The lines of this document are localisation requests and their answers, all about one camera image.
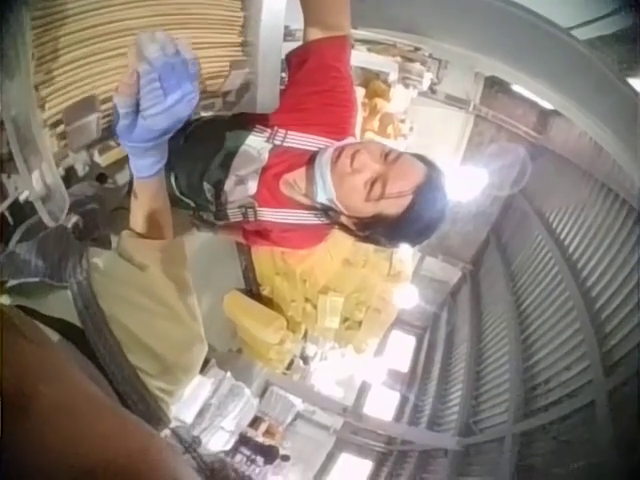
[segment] ceiling light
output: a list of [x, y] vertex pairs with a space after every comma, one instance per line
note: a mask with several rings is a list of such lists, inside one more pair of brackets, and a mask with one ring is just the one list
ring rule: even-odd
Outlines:
[[627, 78], [627, 82], [629, 82], [631, 86], [635, 88], [638, 93], [640, 93], [640, 77]]
[[420, 293], [415, 285], [402, 283], [393, 289], [393, 304], [397, 308], [410, 309], [420, 303]]
[[450, 168], [444, 173], [447, 196], [454, 202], [468, 202], [474, 199], [489, 183], [487, 171], [472, 165]]
[[523, 97], [528, 98], [532, 102], [536, 102], [542, 108], [546, 108], [547, 110], [555, 110], [554, 106], [551, 105], [549, 102], [547, 102], [546, 100], [543, 100], [542, 98], [538, 97], [534, 93], [531, 93], [529, 90], [527, 90], [524, 87], [521, 87], [520, 85], [511, 85], [511, 89], [514, 92], [519, 93]]

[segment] dark hair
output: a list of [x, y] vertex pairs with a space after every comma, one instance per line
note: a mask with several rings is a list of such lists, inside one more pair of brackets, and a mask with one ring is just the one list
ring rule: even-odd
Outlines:
[[431, 238], [444, 222], [449, 207], [444, 174], [424, 155], [410, 155], [426, 166], [428, 173], [404, 212], [393, 218], [376, 215], [357, 219], [354, 221], [355, 228], [340, 224], [338, 227], [341, 230], [364, 243], [386, 248], [395, 248], [401, 244], [417, 247]]

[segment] hand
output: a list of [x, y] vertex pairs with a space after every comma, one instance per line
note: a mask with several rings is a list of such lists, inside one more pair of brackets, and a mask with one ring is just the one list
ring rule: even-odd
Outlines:
[[115, 134], [135, 178], [164, 169], [169, 138], [198, 104], [199, 78], [198, 60], [185, 45], [161, 31], [138, 35], [113, 96]]

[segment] khaki shirt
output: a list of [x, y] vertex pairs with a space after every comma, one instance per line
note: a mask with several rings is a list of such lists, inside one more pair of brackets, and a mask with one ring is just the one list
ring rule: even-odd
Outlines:
[[[208, 348], [184, 240], [147, 240], [125, 231], [114, 250], [91, 249], [90, 271], [113, 333], [168, 413]], [[66, 289], [21, 289], [10, 302], [80, 325]]]

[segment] red shirt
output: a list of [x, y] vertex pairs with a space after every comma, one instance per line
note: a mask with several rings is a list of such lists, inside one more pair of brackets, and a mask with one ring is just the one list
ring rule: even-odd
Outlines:
[[[269, 115], [253, 115], [254, 124], [280, 127], [331, 140], [354, 135], [357, 106], [351, 75], [351, 39], [328, 37], [307, 42], [287, 57], [288, 82], [280, 106]], [[282, 177], [310, 165], [313, 152], [274, 147], [263, 168], [254, 200], [260, 207], [307, 209], [280, 190]], [[331, 232], [330, 225], [288, 225], [251, 222], [242, 235], [251, 246], [311, 248]]]

